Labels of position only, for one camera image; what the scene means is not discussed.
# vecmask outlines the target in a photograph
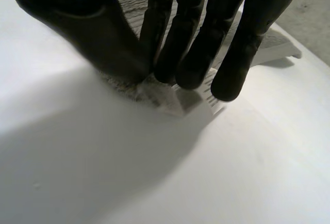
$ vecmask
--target black glove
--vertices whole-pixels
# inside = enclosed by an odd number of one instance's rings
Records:
[[[177,13],[161,52],[160,45],[173,0],[148,1],[140,41],[149,59],[156,62],[156,78],[169,84],[176,81],[185,89],[197,88],[217,55],[243,0],[208,0],[205,21],[189,51],[204,0],[177,0]],[[216,98],[232,101],[239,95],[265,32],[291,1],[245,0],[234,40],[211,85]]]
[[[68,39],[97,69],[126,82],[150,71],[117,0],[16,0],[31,16]]]

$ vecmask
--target white table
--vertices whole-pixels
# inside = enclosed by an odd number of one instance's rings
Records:
[[[181,119],[0,8],[1,224],[330,223],[330,69],[294,39],[294,65],[256,66],[220,115]]]

